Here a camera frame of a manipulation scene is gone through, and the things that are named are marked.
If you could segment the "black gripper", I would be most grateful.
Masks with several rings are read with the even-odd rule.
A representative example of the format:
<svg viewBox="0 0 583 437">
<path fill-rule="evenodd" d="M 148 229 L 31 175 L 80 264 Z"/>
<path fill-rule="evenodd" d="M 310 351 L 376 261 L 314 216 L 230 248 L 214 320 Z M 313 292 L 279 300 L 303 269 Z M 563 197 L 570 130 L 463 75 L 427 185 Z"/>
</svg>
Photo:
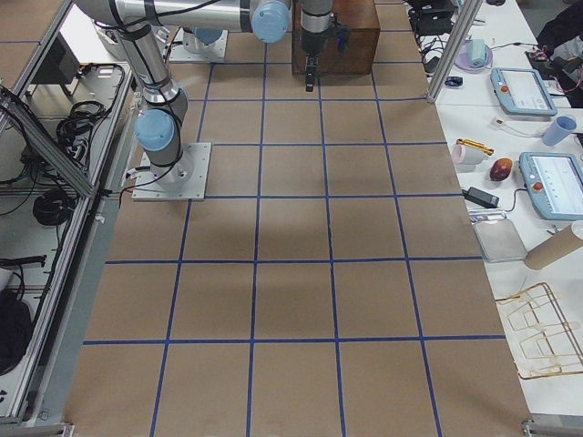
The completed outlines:
<svg viewBox="0 0 583 437">
<path fill-rule="evenodd" d="M 306 29 L 301 31 L 300 43 L 302 50 L 306 54 L 305 66 L 305 91 L 311 93 L 315 84 L 315 57 L 319 56 L 326 48 L 329 31 L 310 32 Z"/>
</svg>

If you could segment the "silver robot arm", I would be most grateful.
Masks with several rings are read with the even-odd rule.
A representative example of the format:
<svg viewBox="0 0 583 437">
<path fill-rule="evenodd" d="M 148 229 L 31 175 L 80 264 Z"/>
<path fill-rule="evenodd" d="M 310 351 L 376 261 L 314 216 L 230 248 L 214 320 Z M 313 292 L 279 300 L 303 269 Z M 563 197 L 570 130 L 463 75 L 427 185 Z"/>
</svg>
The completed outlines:
<svg viewBox="0 0 583 437">
<path fill-rule="evenodd" d="M 223 30 L 192 27 L 183 29 L 182 44 L 191 53 L 199 53 L 220 40 Z"/>
<path fill-rule="evenodd" d="M 76 6 L 116 34 L 146 102 L 173 118 L 170 143 L 176 150 L 187 98 L 170 77 L 152 27 L 234 30 L 272 44 L 287 32 L 292 13 L 290 1 L 77 1 Z"/>
</svg>

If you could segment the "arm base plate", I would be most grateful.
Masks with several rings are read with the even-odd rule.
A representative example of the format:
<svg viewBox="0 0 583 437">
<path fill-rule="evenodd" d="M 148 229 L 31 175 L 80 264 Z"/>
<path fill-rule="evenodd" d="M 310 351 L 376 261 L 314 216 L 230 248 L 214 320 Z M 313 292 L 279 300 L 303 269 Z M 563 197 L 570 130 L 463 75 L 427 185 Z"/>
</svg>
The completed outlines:
<svg viewBox="0 0 583 437">
<path fill-rule="evenodd" d="M 227 30 L 180 28 L 170 43 L 167 60 L 170 63 L 223 63 L 227 51 Z"/>
<path fill-rule="evenodd" d="M 202 201 L 206 194 L 211 143 L 185 143 L 182 150 L 181 160 L 158 180 L 164 170 L 152 167 L 143 152 L 140 165 L 148 169 L 138 173 L 138 187 L 133 189 L 131 197 L 136 201 Z"/>
</svg>

